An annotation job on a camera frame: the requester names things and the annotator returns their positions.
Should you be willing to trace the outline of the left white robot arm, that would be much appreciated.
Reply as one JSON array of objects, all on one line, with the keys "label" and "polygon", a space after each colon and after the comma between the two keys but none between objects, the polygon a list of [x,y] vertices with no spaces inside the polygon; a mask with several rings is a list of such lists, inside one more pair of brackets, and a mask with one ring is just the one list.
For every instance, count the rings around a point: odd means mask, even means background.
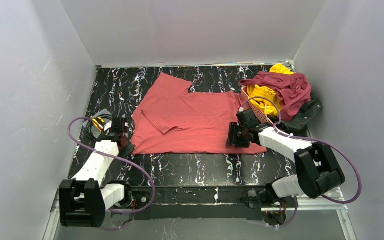
[{"label": "left white robot arm", "polygon": [[125,182],[110,181],[103,185],[114,156],[125,158],[135,148],[128,139],[128,126],[126,118],[114,117],[103,127],[92,154],[80,171],[60,183],[62,226],[99,228],[111,207],[129,207],[132,204]]}]

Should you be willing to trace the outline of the maroon garment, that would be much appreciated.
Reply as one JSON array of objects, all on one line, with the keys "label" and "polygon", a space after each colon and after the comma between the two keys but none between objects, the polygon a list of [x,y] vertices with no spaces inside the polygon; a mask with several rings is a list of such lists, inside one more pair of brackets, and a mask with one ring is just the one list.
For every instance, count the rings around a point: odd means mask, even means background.
[{"label": "maroon garment", "polygon": [[284,121],[291,121],[301,107],[311,101],[312,86],[302,73],[284,74],[261,71],[252,79],[243,79],[240,85],[246,86],[249,97],[261,96],[265,99],[252,99],[250,104],[269,116],[280,114]]}]

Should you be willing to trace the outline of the pink laundry basket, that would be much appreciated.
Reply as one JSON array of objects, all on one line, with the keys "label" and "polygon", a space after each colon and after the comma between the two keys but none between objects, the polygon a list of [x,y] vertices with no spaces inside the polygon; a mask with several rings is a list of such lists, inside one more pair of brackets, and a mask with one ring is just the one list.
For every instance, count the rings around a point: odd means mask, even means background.
[{"label": "pink laundry basket", "polygon": [[282,109],[281,101],[275,90],[267,86],[249,85],[241,88],[241,94],[246,99],[260,96],[272,101],[274,104],[266,99],[255,98],[250,100],[248,105],[262,123],[273,124],[269,117],[277,117]]}]

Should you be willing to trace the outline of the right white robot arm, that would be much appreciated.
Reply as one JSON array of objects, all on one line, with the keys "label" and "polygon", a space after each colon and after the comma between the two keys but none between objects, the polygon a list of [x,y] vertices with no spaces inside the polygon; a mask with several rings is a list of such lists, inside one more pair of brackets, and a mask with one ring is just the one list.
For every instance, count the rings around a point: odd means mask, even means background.
[{"label": "right white robot arm", "polygon": [[295,164],[296,173],[266,184],[256,198],[274,204],[286,197],[306,195],[316,199],[342,185],[346,178],[330,146],[314,140],[294,139],[262,123],[251,109],[240,108],[237,122],[229,125],[226,145],[249,148],[251,144],[274,150]]}]

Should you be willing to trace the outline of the coral pink t-shirt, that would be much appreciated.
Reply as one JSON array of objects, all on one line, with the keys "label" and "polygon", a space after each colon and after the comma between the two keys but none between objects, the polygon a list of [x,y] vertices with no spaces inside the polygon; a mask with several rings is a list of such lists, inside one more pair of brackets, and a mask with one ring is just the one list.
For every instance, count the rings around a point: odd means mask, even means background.
[{"label": "coral pink t-shirt", "polygon": [[135,155],[265,153],[266,147],[227,146],[230,123],[245,98],[233,91],[190,92],[192,82],[161,73],[133,112]]}]

